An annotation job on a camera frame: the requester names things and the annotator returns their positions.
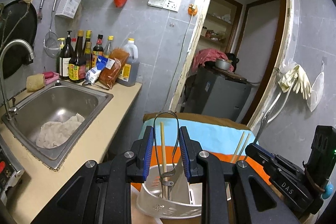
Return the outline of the wooden chopstick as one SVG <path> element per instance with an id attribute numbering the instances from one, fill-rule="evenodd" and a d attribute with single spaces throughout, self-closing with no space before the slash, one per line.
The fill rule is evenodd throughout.
<path id="1" fill-rule="evenodd" d="M 162 174 L 167 172 L 167 162 L 166 162 L 166 148 L 165 148 L 165 131 L 164 131 L 164 123 L 160 122 L 160 133 L 161 133 L 161 147 L 162 147 Z M 162 196 L 163 198 L 168 198 L 168 188 L 165 184 L 162 184 Z"/>
<path id="2" fill-rule="evenodd" d="M 250 136 L 251 136 L 250 131 L 249 132 L 243 131 L 240 140 L 238 142 L 238 145 L 236 146 L 236 149 L 234 151 L 234 154 L 231 157 L 230 163 L 236 163 L 240 159 L 240 156 L 243 154 L 243 151 L 245 150 L 248 144 Z"/>

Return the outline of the white plastic utensil caddy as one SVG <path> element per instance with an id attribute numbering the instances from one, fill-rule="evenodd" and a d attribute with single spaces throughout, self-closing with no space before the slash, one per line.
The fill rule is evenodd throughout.
<path id="1" fill-rule="evenodd" d="M 189 184 L 181 163 L 175 165 L 172 188 L 162 187 L 157 166 L 150 167 L 136 200 L 145 215 L 164 219 L 189 219 L 201 216 L 202 184 Z"/>

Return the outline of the metal spoon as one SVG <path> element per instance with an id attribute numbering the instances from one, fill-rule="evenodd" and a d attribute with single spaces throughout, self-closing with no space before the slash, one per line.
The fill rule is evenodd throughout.
<path id="1" fill-rule="evenodd" d="M 254 142 L 251 143 L 251 144 L 249 144 L 247 147 L 250 147 L 251 145 L 256 145 L 256 144 L 257 144 L 257 142 L 258 142 L 259 139 L 260 139 L 260 136 L 261 136 L 262 132 L 264 131 L 264 128 L 266 127 L 266 125 L 267 125 L 267 123 L 268 123 L 268 120 L 269 120 L 269 117 L 270 117 L 271 113 L 272 113 L 272 109 L 269 109 L 269 110 L 265 113 L 265 115 L 262 117 L 262 119 L 261 119 L 261 121 L 260 121 L 260 127 L 259 127 L 259 130 L 258 130 L 258 132 L 257 132 L 257 135 L 256 135 L 256 137 L 255 137 L 255 139 L 254 139 Z"/>

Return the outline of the black tracker box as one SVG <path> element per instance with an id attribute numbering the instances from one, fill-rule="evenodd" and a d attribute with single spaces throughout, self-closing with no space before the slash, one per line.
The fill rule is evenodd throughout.
<path id="1" fill-rule="evenodd" d="M 313 182 L 324 188 L 335 167 L 335 128 L 318 125 L 305 169 Z"/>

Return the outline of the induction cooker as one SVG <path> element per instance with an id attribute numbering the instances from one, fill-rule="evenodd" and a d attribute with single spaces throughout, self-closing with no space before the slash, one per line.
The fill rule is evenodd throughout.
<path id="1" fill-rule="evenodd" d="M 13 194 L 15 187 L 19 184 L 25 170 L 10 151 L 3 137 L 1 143 L 1 201 L 6 206 L 9 196 Z"/>

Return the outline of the orange-brown spice bag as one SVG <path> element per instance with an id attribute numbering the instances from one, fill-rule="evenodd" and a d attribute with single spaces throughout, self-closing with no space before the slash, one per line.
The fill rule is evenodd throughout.
<path id="1" fill-rule="evenodd" d="M 100 73 L 98 80 L 104 86 L 112 89 L 120 71 L 126 64 L 129 53 L 123 48 L 115 48 L 108 56 L 108 63 Z"/>

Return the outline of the large dark oil jug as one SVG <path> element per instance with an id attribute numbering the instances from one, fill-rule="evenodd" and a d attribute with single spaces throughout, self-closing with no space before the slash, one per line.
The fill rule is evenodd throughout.
<path id="1" fill-rule="evenodd" d="M 123 86 L 133 86 L 135 85 L 139 68 L 138 48 L 135 45 L 134 38 L 129 38 L 123 49 L 129 53 L 129 57 L 116 81 Z"/>

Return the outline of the blue white salt bag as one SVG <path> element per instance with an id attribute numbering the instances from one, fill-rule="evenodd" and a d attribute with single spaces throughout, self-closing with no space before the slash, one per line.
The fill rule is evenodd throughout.
<path id="1" fill-rule="evenodd" d="M 108 59 L 106 57 L 98 56 L 96 65 L 86 73 L 85 81 L 90 84 L 94 84 L 98 80 L 101 72 L 106 67 L 107 62 Z"/>

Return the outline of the chrome curved faucet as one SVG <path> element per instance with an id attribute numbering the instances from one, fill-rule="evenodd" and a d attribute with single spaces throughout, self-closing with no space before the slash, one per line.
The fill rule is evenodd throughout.
<path id="1" fill-rule="evenodd" d="M 15 57 L 6 57 L 7 52 L 14 47 L 14 49 L 16 50 L 18 47 L 21 49 L 25 49 L 26 53 L 19 53 L 19 56 L 15 56 Z M 11 42 L 7 43 L 3 50 L 1 51 L 1 93 L 3 96 L 3 103 L 5 105 L 5 110 L 6 110 L 6 116 L 7 119 L 10 121 L 12 119 L 12 117 L 17 113 L 17 108 L 15 106 L 10 107 L 9 105 L 9 100 L 7 98 L 7 93 L 6 93 L 6 87 L 5 87 L 5 77 L 3 75 L 3 62 L 5 60 L 5 58 L 7 59 L 7 61 L 5 62 L 5 65 L 9 66 L 9 71 L 16 71 L 17 69 L 14 69 L 19 63 L 22 62 L 22 57 L 23 56 L 27 56 L 28 59 L 28 63 L 32 63 L 33 59 L 35 58 L 35 53 L 33 51 L 32 46 L 26 42 L 23 39 L 14 39 Z"/>

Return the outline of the yellow sponge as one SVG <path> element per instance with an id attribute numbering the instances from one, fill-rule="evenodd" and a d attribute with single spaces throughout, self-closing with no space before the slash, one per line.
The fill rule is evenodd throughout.
<path id="1" fill-rule="evenodd" d="M 42 73 L 31 75 L 26 79 L 26 90 L 35 92 L 45 87 L 45 75 Z"/>

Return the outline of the small metal pot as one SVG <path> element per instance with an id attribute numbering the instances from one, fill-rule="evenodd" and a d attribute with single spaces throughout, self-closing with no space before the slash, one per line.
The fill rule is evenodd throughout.
<path id="1" fill-rule="evenodd" d="M 231 63 L 228 60 L 223 60 L 223 59 L 217 59 L 215 61 L 215 66 L 218 69 L 221 69 L 223 71 L 229 71 L 231 67 Z"/>

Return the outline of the clear yellow-capped bottle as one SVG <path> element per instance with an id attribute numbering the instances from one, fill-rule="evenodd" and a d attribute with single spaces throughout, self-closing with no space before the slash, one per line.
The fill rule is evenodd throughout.
<path id="1" fill-rule="evenodd" d="M 113 51 L 113 40 L 114 40 L 113 35 L 108 36 L 108 40 L 103 51 L 103 56 L 106 58 L 108 58 Z"/>

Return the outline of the black pump bottle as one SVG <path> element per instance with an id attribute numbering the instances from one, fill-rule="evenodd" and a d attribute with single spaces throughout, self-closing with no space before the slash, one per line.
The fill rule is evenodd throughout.
<path id="1" fill-rule="evenodd" d="M 65 44 L 60 51 L 59 55 L 59 74 L 60 78 L 63 80 L 69 79 L 68 66 L 70 63 L 70 59 L 74 53 L 74 49 L 71 45 L 71 30 L 67 31 L 68 35 L 65 39 Z"/>

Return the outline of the red pink cloth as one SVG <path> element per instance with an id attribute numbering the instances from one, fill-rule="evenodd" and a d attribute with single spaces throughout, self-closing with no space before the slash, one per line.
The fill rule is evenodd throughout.
<path id="1" fill-rule="evenodd" d="M 192 72 L 196 72 L 199 65 L 204 67 L 207 61 L 215 62 L 217 59 L 227 61 L 228 57 L 224 52 L 214 48 L 200 50 L 193 58 Z"/>

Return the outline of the black wok pan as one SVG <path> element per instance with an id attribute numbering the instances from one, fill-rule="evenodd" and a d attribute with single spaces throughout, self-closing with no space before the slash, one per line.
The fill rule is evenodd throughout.
<path id="1" fill-rule="evenodd" d="M 14 39 L 23 39 L 31 46 L 34 45 L 35 36 L 37 34 L 37 12 L 33 4 L 28 0 L 15 0 L 1 10 L 1 46 Z M 6 57 L 19 56 L 19 53 L 26 53 L 25 49 L 12 47 L 6 54 Z M 7 59 L 3 62 L 3 75 L 5 79 L 12 76 L 22 65 L 29 65 L 27 56 L 22 57 L 22 62 L 14 69 L 16 71 L 9 71 L 9 66 L 5 65 Z"/>

